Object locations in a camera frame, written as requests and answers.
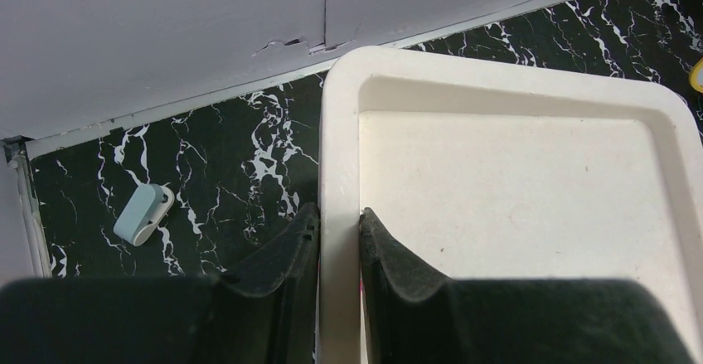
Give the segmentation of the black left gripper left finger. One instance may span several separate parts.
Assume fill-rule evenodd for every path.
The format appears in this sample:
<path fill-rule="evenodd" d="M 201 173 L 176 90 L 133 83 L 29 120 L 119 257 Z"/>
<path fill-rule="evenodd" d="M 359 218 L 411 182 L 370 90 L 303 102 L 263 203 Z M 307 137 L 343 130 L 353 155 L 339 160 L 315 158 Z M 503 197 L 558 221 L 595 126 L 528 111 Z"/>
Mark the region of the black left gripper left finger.
<path fill-rule="evenodd" d="M 305 204 L 221 274 L 24 279 L 1 291 L 4 363 L 310 363 L 320 215 Z"/>

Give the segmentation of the light blue white clip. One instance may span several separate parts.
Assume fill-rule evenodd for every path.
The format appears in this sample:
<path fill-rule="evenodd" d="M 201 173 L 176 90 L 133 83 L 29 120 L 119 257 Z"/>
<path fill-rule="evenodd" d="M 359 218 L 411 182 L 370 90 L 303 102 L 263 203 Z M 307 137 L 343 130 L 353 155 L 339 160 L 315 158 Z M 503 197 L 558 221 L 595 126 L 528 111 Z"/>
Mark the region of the light blue white clip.
<path fill-rule="evenodd" d="M 175 196 L 158 184 L 141 184 L 119 214 L 113 232 L 133 246 L 143 245 L 170 210 Z"/>

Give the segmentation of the yellow framed whiteboard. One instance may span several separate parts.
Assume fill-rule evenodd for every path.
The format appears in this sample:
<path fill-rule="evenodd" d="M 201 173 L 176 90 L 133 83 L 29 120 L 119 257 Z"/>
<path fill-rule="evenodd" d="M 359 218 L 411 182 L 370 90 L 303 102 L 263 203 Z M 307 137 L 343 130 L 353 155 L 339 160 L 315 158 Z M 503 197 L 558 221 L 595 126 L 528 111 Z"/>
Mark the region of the yellow framed whiteboard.
<path fill-rule="evenodd" d="M 693 90 L 703 93 L 703 59 L 697 61 L 691 68 L 688 81 Z"/>

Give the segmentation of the white drawer organizer box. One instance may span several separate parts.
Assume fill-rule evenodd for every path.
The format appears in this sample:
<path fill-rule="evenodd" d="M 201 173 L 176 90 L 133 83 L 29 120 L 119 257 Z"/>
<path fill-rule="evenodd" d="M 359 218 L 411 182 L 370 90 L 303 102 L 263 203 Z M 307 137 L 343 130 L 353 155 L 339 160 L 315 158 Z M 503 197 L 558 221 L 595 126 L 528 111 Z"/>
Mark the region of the white drawer organizer box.
<path fill-rule="evenodd" d="M 317 359 L 363 363 L 371 208 L 455 278 L 617 278 L 702 358 L 702 144 L 652 82 L 367 46 L 322 93 Z"/>

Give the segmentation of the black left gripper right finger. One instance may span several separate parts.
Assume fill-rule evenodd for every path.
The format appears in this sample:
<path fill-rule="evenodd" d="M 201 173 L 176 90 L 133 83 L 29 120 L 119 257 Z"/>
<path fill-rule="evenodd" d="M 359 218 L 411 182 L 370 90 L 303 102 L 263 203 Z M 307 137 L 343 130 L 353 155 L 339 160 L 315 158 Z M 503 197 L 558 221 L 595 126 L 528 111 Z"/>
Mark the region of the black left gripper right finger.
<path fill-rule="evenodd" d="M 690 363 L 663 306 L 625 279 L 454 279 L 359 220 L 371 363 Z"/>

